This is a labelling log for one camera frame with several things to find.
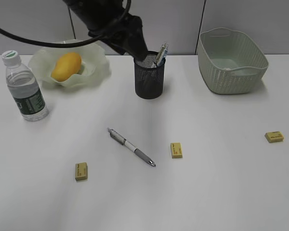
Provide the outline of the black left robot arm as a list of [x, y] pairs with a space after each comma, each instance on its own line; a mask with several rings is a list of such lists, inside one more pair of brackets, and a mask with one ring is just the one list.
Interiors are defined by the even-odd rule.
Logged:
[[121, 0], [65, 0], [64, 3], [85, 24], [90, 37], [120, 55], [128, 53], [138, 61], [147, 57], [143, 23], [139, 16], [129, 13], [130, 0], [126, 7]]

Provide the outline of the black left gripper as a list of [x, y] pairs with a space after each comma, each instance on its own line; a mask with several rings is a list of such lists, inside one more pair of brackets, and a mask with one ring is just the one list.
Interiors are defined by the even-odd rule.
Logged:
[[128, 14], [122, 21], [114, 23], [114, 18], [89, 14], [88, 35], [92, 41], [101, 41], [118, 54], [129, 53], [136, 60], [144, 60], [148, 55], [148, 49], [141, 18]]

